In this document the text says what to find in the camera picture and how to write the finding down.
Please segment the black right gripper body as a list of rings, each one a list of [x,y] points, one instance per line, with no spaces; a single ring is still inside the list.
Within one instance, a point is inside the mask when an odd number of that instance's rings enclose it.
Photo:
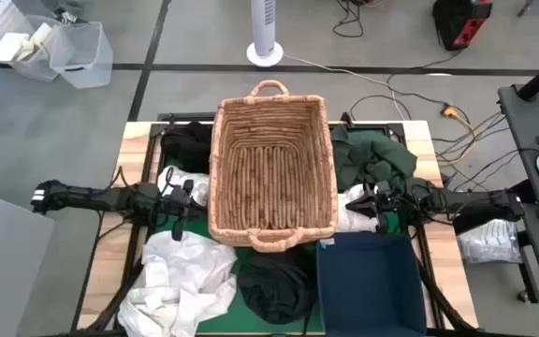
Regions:
[[[387,188],[385,191],[379,190],[378,184],[364,183],[363,192],[368,195],[375,195],[375,202],[366,203],[376,210],[378,218],[377,233],[407,233],[407,226],[403,223],[399,211],[401,205],[394,197],[393,192]]]

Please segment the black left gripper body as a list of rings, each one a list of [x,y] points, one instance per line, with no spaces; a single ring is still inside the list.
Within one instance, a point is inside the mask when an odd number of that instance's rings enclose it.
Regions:
[[[176,221],[171,230],[171,237],[176,242],[182,240],[182,222],[190,215],[191,209],[195,205],[195,202],[191,197],[193,189],[194,181],[192,179],[187,179],[182,186],[173,186],[172,191],[168,195],[162,196],[162,214],[176,217]]]

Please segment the small white garment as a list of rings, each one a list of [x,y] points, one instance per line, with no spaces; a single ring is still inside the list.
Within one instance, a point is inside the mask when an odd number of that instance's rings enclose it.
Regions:
[[[192,199],[200,206],[208,205],[210,178],[204,173],[190,173],[175,166],[165,167],[157,177],[157,187],[163,196],[169,195],[176,187],[184,187],[187,180],[194,183]]]

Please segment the white lace-trimmed garment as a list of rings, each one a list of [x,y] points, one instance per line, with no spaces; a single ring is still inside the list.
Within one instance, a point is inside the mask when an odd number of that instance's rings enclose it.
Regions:
[[[346,209],[348,203],[360,198],[362,194],[363,187],[357,184],[338,195],[338,232],[376,231],[379,224],[377,217],[368,217]]]

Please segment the dark green garment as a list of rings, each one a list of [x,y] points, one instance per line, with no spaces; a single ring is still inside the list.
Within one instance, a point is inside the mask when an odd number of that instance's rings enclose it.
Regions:
[[[417,157],[383,133],[339,125],[331,130],[330,138],[339,192],[381,181],[398,186],[414,176]]]

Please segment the large white shirt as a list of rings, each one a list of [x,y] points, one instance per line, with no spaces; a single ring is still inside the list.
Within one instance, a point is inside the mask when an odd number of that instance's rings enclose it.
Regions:
[[[236,294],[232,247],[193,232],[169,231],[144,244],[143,270],[120,304],[128,337],[195,337],[200,322],[227,313]]]

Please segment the black crumpled garment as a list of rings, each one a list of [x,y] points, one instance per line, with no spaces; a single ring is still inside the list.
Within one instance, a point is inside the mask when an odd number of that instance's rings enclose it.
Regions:
[[[240,264],[237,285],[245,306],[273,325],[307,324],[318,302],[315,261],[300,246],[279,253],[252,251]]]
[[[161,140],[166,158],[191,173],[210,173],[210,125],[191,122],[188,125],[169,125]]]

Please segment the navy blue fabric bin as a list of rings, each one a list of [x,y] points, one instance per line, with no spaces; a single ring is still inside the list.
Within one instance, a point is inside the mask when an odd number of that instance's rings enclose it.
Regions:
[[[317,244],[319,305],[327,337],[424,337],[427,318],[411,241],[337,233]]]

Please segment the woven wicker basket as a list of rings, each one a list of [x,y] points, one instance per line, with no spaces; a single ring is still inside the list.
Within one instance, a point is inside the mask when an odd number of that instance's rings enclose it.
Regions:
[[[332,236],[338,189],[325,100],[265,80],[221,101],[211,133],[208,229],[261,253]]]

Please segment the clear bag with papers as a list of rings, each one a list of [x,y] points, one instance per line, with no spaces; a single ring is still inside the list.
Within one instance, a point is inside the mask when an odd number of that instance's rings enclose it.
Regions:
[[[470,264],[523,262],[518,242],[517,223],[493,219],[461,233],[457,241],[462,259]]]

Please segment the green table mat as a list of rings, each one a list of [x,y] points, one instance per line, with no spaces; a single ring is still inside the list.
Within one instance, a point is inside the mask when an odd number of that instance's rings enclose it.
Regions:
[[[388,127],[386,129],[386,126],[363,126],[355,128],[355,130],[373,130],[380,133],[383,133],[384,135],[391,137],[394,141],[401,143],[406,147],[406,140],[404,136],[397,136],[394,131],[394,126]],[[166,158],[165,154],[162,149],[162,159],[160,159],[163,162],[164,168],[167,166],[176,166],[176,162],[173,162],[170,158]],[[164,223],[163,218],[160,218],[158,221],[158,224],[160,226],[160,229],[158,231],[162,230],[172,230],[173,223],[175,222],[175,219],[173,217],[169,217],[167,221]],[[186,232],[193,232],[200,236],[203,236],[207,239],[213,240],[209,230],[208,230],[208,219],[205,218],[198,218],[198,219],[191,219],[188,221],[185,221],[183,223],[184,225],[184,233]],[[314,244],[309,243],[305,244],[304,248],[311,254],[311,257],[314,259],[315,252],[314,252]],[[233,272],[238,273],[240,263],[244,261],[244,259],[254,250],[247,248],[247,247],[241,247],[241,248],[235,248],[235,252],[238,258],[238,261],[233,265]],[[319,314],[319,307],[315,305],[313,308],[313,313],[311,316],[310,325],[308,327],[308,333],[323,333],[322,323],[320,319]],[[237,293],[235,295],[234,300],[231,302],[228,312],[225,315],[219,315],[215,318],[212,318],[210,320],[203,321],[199,323],[197,328],[197,334],[230,334],[230,335],[236,335],[236,334],[279,334],[279,333],[301,333],[303,330],[304,323],[300,321],[296,321],[291,324],[286,325],[273,325],[270,323],[267,323],[263,321],[261,318],[257,317],[251,310],[249,310],[243,301],[242,295],[239,290],[237,290]]]

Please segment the empty clear plastic bin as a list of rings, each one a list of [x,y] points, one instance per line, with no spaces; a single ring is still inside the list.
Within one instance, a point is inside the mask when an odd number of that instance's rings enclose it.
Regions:
[[[100,22],[53,29],[50,68],[77,89],[109,84],[113,51]]]

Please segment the grey flat panel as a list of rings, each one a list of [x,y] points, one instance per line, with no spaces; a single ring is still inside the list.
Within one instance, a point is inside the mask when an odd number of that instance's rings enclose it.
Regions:
[[[0,337],[15,337],[54,222],[0,199]]]

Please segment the white tower fan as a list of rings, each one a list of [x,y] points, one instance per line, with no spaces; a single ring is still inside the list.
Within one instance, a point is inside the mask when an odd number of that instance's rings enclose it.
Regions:
[[[276,0],[251,0],[254,41],[246,50],[247,59],[255,66],[276,66],[284,56],[276,41]]]

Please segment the black and red case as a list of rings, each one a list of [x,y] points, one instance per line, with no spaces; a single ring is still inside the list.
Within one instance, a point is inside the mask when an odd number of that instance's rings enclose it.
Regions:
[[[466,49],[489,18],[492,6],[492,0],[436,0],[431,16],[444,48]]]

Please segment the clear plastic bin with contents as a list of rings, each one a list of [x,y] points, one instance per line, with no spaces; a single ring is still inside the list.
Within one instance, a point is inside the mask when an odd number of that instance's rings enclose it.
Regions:
[[[33,32],[43,23],[46,23],[51,29],[60,25],[55,19],[39,15],[27,15],[26,20]],[[54,40],[55,34],[51,32],[42,43],[42,46],[36,48],[34,53],[23,60],[15,61],[11,66],[26,78],[36,81],[54,81],[58,77],[58,73],[50,67],[49,55],[49,49],[52,47]]]

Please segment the white foam block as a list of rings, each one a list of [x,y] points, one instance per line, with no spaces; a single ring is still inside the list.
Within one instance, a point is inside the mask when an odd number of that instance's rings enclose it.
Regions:
[[[5,33],[0,39],[0,62],[12,61],[24,45],[30,45],[28,34]]]

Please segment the black aluminium table frame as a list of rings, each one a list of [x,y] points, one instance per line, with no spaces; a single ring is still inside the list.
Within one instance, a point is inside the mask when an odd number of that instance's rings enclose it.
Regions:
[[[160,114],[152,122],[128,122],[116,167],[124,171],[129,183],[154,182],[162,167],[161,132],[166,124],[187,125],[193,121],[210,124],[212,112]],[[354,121],[354,126],[383,126],[392,139],[405,144],[417,157],[415,176],[441,186],[430,129],[425,121]],[[123,284],[145,242],[147,229],[122,223],[121,216],[107,212],[95,235],[92,262],[85,277],[71,329],[85,329],[95,322]],[[473,306],[455,230],[442,216],[423,226],[413,246],[451,305],[474,327],[479,323]]]

